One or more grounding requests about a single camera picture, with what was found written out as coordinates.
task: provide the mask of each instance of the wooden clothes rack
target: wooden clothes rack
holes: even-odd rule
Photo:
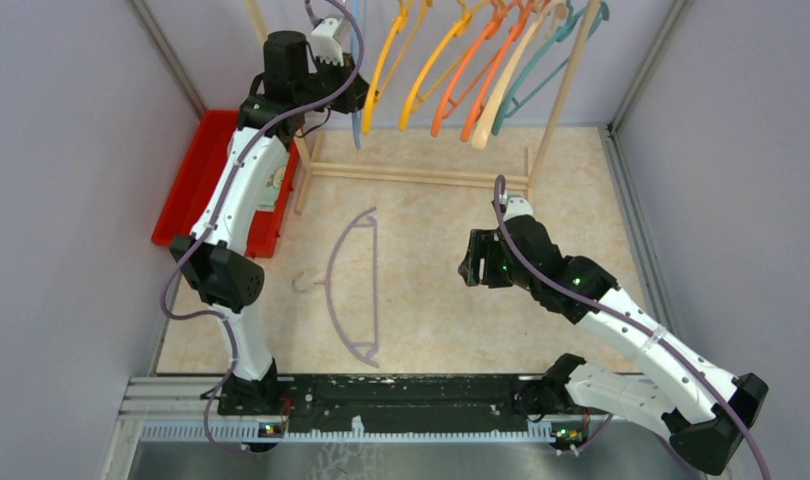
[[[258,42],[263,46],[268,32],[260,8],[256,0],[244,0],[244,2],[246,4],[246,11],[255,29]],[[573,78],[576,76],[576,71],[579,68],[579,63],[581,62],[582,54],[587,44],[588,33],[596,17],[596,12],[599,10],[600,3],[601,0],[588,0],[588,5],[582,17],[582,23],[577,33],[576,40],[573,43],[573,49],[570,53],[567,68],[564,71],[564,76],[561,78],[561,85],[558,88],[555,102],[552,105],[552,112],[549,115],[549,120],[544,129],[540,145],[534,155],[532,155],[531,149],[524,149],[523,161],[524,171],[526,173],[524,175],[505,176],[507,188],[523,192],[529,200],[532,199],[534,185],[543,169],[543,163],[549,150],[549,144],[552,141],[552,136],[555,134],[555,129],[558,127],[558,119],[561,116],[561,112],[564,110],[567,95],[570,93]],[[318,133],[313,151],[308,149],[303,138],[295,138],[302,170],[304,172],[295,204],[296,213],[301,214],[302,210],[305,208],[305,200],[307,199],[311,181],[314,177],[354,178],[492,189],[497,176],[497,174],[494,173],[464,172],[457,170],[321,162],[318,158],[319,152],[322,149],[323,138],[323,133]]]

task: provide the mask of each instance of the plastic hanger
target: plastic hanger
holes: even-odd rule
[[[417,110],[419,110],[423,105],[425,105],[426,100],[431,97],[434,92],[440,87],[440,85],[446,80],[449,74],[452,73],[453,70],[461,63],[464,57],[467,55],[467,52],[462,53],[458,58],[452,62],[449,67],[446,69],[445,72],[437,79],[437,81],[432,84],[429,88],[428,92],[425,94],[420,93],[420,87],[425,81],[426,76],[428,75],[429,71],[431,70],[434,63],[449,45],[453,38],[460,37],[464,35],[470,27],[470,23],[473,20],[473,15],[476,14],[479,10],[486,7],[490,4],[490,0],[483,0],[474,6],[472,9],[467,8],[467,4],[464,0],[456,0],[458,5],[461,7],[461,18],[458,19],[452,28],[446,32],[446,35],[443,37],[443,40],[437,45],[437,48],[434,49],[431,56],[429,57],[428,61],[423,65],[422,70],[420,70],[420,75],[417,76],[417,80],[414,82],[414,85],[411,86],[411,91],[408,93],[408,97],[405,100],[405,104],[402,107],[402,112],[399,114],[399,130],[405,131],[408,128],[408,121],[411,119],[411,115],[414,114]]]
[[[464,90],[458,99],[453,100],[452,91],[455,89],[455,85],[458,83],[458,80],[461,79],[461,75],[463,74],[464,70],[467,68],[467,65],[470,63],[470,60],[473,59],[473,56],[482,46],[485,40],[490,40],[493,38],[494,35],[499,31],[502,27],[502,23],[505,21],[505,18],[508,16],[510,11],[513,8],[519,8],[522,6],[521,0],[515,0],[514,2],[506,4],[501,0],[491,0],[490,2],[493,5],[493,13],[491,14],[490,21],[484,26],[482,29],[482,33],[470,46],[467,50],[467,54],[461,60],[461,63],[458,65],[458,68],[455,70],[455,74],[452,75],[452,79],[447,85],[446,90],[443,92],[441,96],[440,102],[438,103],[437,110],[434,113],[434,120],[432,121],[431,126],[431,134],[432,136],[437,136],[440,133],[440,126],[443,123],[443,120],[449,118],[455,110],[458,109],[458,106],[461,105],[461,102],[467,95],[470,94],[470,91],[475,88],[475,86],[479,83],[482,77],[491,69],[491,66],[497,60],[499,56],[499,52],[493,55],[490,61],[482,68],[482,70],[476,75],[470,85]]]
[[[381,54],[379,55],[379,60],[376,63],[376,69],[373,72],[373,79],[370,83],[370,94],[367,95],[367,101],[364,103],[364,111],[361,118],[361,132],[364,135],[370,133],[370,127],[373,123],[373,112],[375,110],[376,103],[379,101],[381,96],[384,94],[384,91],[387,89],[387,86],[390,84],[391,78],[393,78],[393,74],[396,73],[396,70],[399,68],[399,63],[402,61],[402,58],[405,56],[405,52],[408,50],[408,47],[411,45],[411,42],[414,40],[414,37],[417,34],[417,31],[420,29],[420,26],[423,23],[423,20],[426,18],[426,14],[428,13],[429,8],[432,7],[434,0],[422,0],[420,6],[420,14],[419,18],[417,19],[417,24],[414,25],[413,30],[411,33],[408,34],[408,38],[405,40],[405,44],[402,45],[402,49],[399,51],[399,55],[396,56],[396,60],[394,60],[393,65],[390,67],[390,70],[387,72],[384,80],[381,81],[381,86],[379,87],[379,80],[381,78],[381,71],[384,68],[385,60],[387,59],[388,54],[390,53],[390,48],[393,45],[393,39],[396,35],[402,33],[402,30],[405,29],[405,24],[408,23],[408,16],[411,10],[411,6],[413,6],[415,0],[398,0],[399,2],[399,14],[393,20],[393,24],[390,27],[390,32],[387,34],[387,39],[384,41],[384,45],[381,49]]]
[[[337,332],[337,336],[340,338],[340,341],[343,345],[349,350],[349,353],[352,354],[356,359],[358,359],[362,363],[366,363],[367,365],[379,368],[379,364],[372,360],[372,358],[378,353],[379,348],[379,340],[378,340],[378,222],[376,221],[375,217],[373,217],[373,212],[376,211],[376,207],[370,207],[369,209],[361,212],[360,215],[355,217],[349,225],[343,230],[343,233],[340,234],[340,238],[337,239],[337,242],[334,244],[334,248],[331,251],[331,255],[328,257],[328,265],[326,266],[326,273],[325,273],[325,280],[322,282],[322,285],[325,286],[325,296],[326,296],[326,306],[328,307],[328,314],[331,317],[331,323],[334,325],[334,329]],[[331,295],[331,276],[332,271],[334,270],[334,260],[337,258],[338,253],[340,253],[340,247],[343,246],[343,241],[346,240],[346,236],[355,228],[362,228],[362,227],[369,227],[373,229],[373,340],[371,342],[353,342],[349,340],[349,337],[346,336],[346,332],[343,330],[343,327],[340,325],[340,321],[337,318],[337,313],[334,310],[334,300],[332,299]],[[359,348],[368,348],[367,353],[361,354],[358,349]]]
[[[577,13],[573,13],[572,6],[568,0],[567,2],[568,7],[570,8],[570,15],[567,18],[567,21],[558,28],[558,30],[549,37],[549,39],[543,44],[543,46],[535,53],[535,55],[529,60],[529,63],[526,64],[526,67],[520,72],[520,75],[514,80],[514,83],[511,85],[511,88],[508,89],[508,93],[505,95],[505,98],[502,99],[502,103],[499,106],[499,111],[496,114],[496,118],[493,120],[493,128],[491,129],[491,133],[494,135],[498,135],[500,129],[502,128],[502,123],[505,121],[506,118],[512,117],[515,113],[520,111],[526,103],[529,102],[543,87],[549,83],[550,80],[555,78],[558,73],[567,66],[567,63],[570,61],[570,57],[564,59],[560,65],[558,65],[555,70],[553,70],[546,78],[540,82],[532,91],[526,95],[522,100],[517,100],[516,95],[517,91],[523,85],[523,82],[526,80],[526,77],[534,69],[535,65],[540,61],[541,58],[546,54],[547,51],[556,43],[562,42],[570,36],[573,29],[578,23],[579,19],[582,18],[582,15],[585,13],[585,7],[579,9]],[[592,37],[593,34],[596,32],[596,29],[599,27],[600,23],[603,21],[608,21],[609,18],[609,10],[608,5],[605,2],[599,4],[599,10],[596,12],[596,17],[593,20],[593,24],[591,25],[590,32],[588,33],[588,38]]]
[[[499,71],[499,67],[502,65],[502,60],[505,58],[505,55],[508,54],[508,50],[511,48],[511,45],[520,38],[520,35],[523,33],[523,29],[526,28],[526,24],[528,23],[529,17],[532,13],[539,12],[539,14],[536,16],[536,23],[532,24],[528,31],[532,32],[533,35],[534,32],[540,29],[540,25],[546,18],[544,15],[542,15],[543,11],[545,10],[544,4],[549,3],[549,0],[530,0],[529,3],[521,7],[517,24],[511,27],[511,29],[508,31],[508,36],[506,37],[505,42],[503,42],[502,47],[499,49],[499,52],[497,52],[496,58],[491,63],[491,68],[487,73],[487,78],[485,78],[484,82],[482,83],[482,87],[479,90],[479,93],[476,95],[473,106],[470,107],[470,111],[467,113],[467,118],[464,120],[464,127],[461,129],[462,142],[466,142],[470,139],[470,135],[473,132],[476,122],[481,118],[482,112],[485,108],[483,100],[487,95],[491,83],[493,82],[493,78],[496,76],[496,72]],[[552,7],[549,8],[549,10],[554,8],[554,6],[555,3],[552,3]]]
[[[546,33],[547,39],[551,37],[558,28],[558,20],[564,20],[569,16],[569,9],[562,1],[553,0],[546,6],[543,6],[540,12],[537,13],[534,22],[532,22],[529,29],[526,30],[526,33],[520,40],[520,43],[517,44],[517,48],[514,49],[514,53],[511,54],[511,58],[508,59],[505,69],[499,75],[499,79],[496,81],[496,86],[493,87],[493,91],[491,92],[490,97],[488,97],[487,103],[485,103],[480,109],[478,123],[473,131],[472,140],[470,142],[475,148],[481,150],[487,146],[487,141],[490,137],[490,129],[493,127],[496,112],[499,110],[499,105],[505,96],[505,91],[508,89],[508,84],[511,82],[511,76],[514,74],[517,64],[520,63],[523,53],[526,49],[532,46],[535,37],[540,32],[540,29],[543,27],[543,24],[546,22],[550,14],[552,14],[552,25]]]

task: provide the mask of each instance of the red plastic tray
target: red plastic tray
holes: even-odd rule
[[[212,110],[207,112],[196,136],[187,150],[184,162],[152,232],[152,242],[168,247],[176,235],[188,235],[208,204],[219,177],[228,161],[228,142],[234,133],[237,112]],[[290,146],[290,157],[284,172],[284,182],[273,212],[257,212],[252,219],[246,243],[247,257],[271,258],[275,253],[287,199],[293,191],[293,175],[299,162],[296,145]]]

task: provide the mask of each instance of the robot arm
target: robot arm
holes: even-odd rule
[[[224,391],[243,397],[245,404],[240,407],[247,409],[244,411],[249,407],[263,411],[276,401],[276,390],[271,388],[275,363],[266,348],[256,305],[264,271],[244,257],[246,239],[262,189],[275,170],[287,163],[288,147],[305,124],[305,115],[287,117],[264,132],[262,138],[260,132],[276,117],[319,102],[343,88],[356,68],[352,56],[339,47],[349,32],[347,27],[341,17],[330,16],[316,25],[310,40],[295,31],[269,35],[263,47],[265,71],[252,81],[249,96],[240,106],[237,128],[228,145],[228,160],[214,194],[190,234],[176,236],[170,246],[179,261],[196,239],[208,235],[181,271],[201,300],[222,313],[232,327],[237,363]],[[308,67],[309,50],[313,52],[314,73]],[[262,84],[264,92],[259,93]],[[317,110],[358,111],[368,88],[358,75],[343,93]],[[225,331],[223,337],[228,350],[233,351]]]
[[[467,255],[459,266],[468,286],[518,286],[529,291],[550,312],[608,342],[645,375],[617,375],[565,354],[542,380],[544,397],[559,409],[581,406],[619,415],[669,439],[676,452],[696,468],[722,472],[743,437],[715,399],[661,341],[666,339],[687,358],[750,427],[767,394],[767,385],[754,374],[737,377],[698,355],[639,308],[616,279],[593,260],[563,256],[546,228],[534,219],[525,199],[504,197],[502,203],[514,243],[541,273],[602,306],[624,312],[654,332],[650,337],[543,284],[516,259],[498,231],[471,231]]]

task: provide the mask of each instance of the orange hanger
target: orange hanger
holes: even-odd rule
[[[435,80],[426,93],[420,93],[420,86],[422,86],[423,81],[426,79],[426,76],[429,73],[429,70],[431,70],[432,66],[434,66],[434,63],[440,57],[440,54],[443,53],[453,38],[460,37],[467,32],[467,29],[470,27],[470,22],[473,19],[473,15],[490,4],[490,0],[481,0],[473,8],[468,9],[464,0],[456,1],[461,7],[461,18],[456,21],[454,25],[452,25],[452,28],[449,29],[446,36],[444,36],[443,40],[441,40],[438,44],[437,48],[434,49],[434,52],[423,65],[420,75],[417,76],[417,80],[411,86],[411,92],[408,94],[408,98],[405,100],[405,105],[402,107],[402,112],[399,115],[399,130],[405,131],[405,129],[408,128],[408,121],[410,120],[411,115],[422,108],[429,97],[434,94],[444,80],[446,80],[453,70],[458,67],[458,65],[467,55],[467,52],[465,51],[461,53],[461,55],[459,55],[454,62],[451,62],[449,67],[446,68],[446,71],[444,71],[443,74],[441,74],[440,77]]]
[[[502,44],[502,48],[499,49],[497,52],[495,59],[491,63],[490,72],[487,74],[487,78],[485,78],[484,83],[482,83],[482,88],[479,90],[478,95],[476,96],[475,102],[473,102],[473,106],[470,108],[470,112],[467,114],[467,119],[464,121],[464,128],[461,129],[461,141],[467,142],[470,140],[470,135],[473,132],[473,128],[476,125],[476,122],[481,117],[482,112],[485,108],[484,99],[487,96],[488,90],[490,89],[491,84],[493,83],[493,78],[496,76],[496,73],[499,71],[499,67],[502,64],[502,60],[505,58],[505,55],[508,54],[511,45],[516,42],[520,35],[523,33],[523,30],[526,28],[528,24],[529,17],[535,11],[541,12],[545,4],[549,3],[549,0],[530,0],[524,7],[521,7],[520,16],[517,19],[517,24],[511,27],[508,32],[508,37],[505,39],[505,42]]]
[[[473,59],[473,56],[478,51],[479,47],[484,43],[485,40],[490,40],[493,38],[494,35],[499,31],[500,27],[502,27],[502,23],[505,21],[505,18],[508,16],[508,13],[513,8],[522,8],[522,0],[515,0],[509,4],[505,4],[501,0],[491,0],[490,2],[493,5],[493,13],[491,14],[490,21],[484,26],[482,29],[482,33],[476,39],[472,46],[467,50],[467,55],[461,60],[461,63],[458,65],[458,69],[455,71],[455,74],[452,76],[452,80],[449,82],[449,85],[446,87],[446,91],[443,92],[443,95],[440,98],[440,102],[438,104],[437,110],[434,112],[434,121],[432,122],[431,127],[431,134],[432,136],[436,137],[438,133],[440,133],[440,125],[443,123],[443,120],[449,118],[455,110],[461,105],[461,102],[467,95],[470,94],[470,91],[475,88],[475,86],[479,83],[479,81],[484,77],[484,75],[488,72],[494,62],[496,62],[499,58],[499,53],[497,52],[493,58],[487,63],[487,65],[482,68],[478,75],[476,75],[475,79],[467,86],[464,92],[461,94],[458,99],[453,100],[452,91],[455,89],[455,85],[458,83],[458,80],[461,79],[461,75],[464,73],[464,70],[467,68],[467,65],[470,63],[470,60]]]

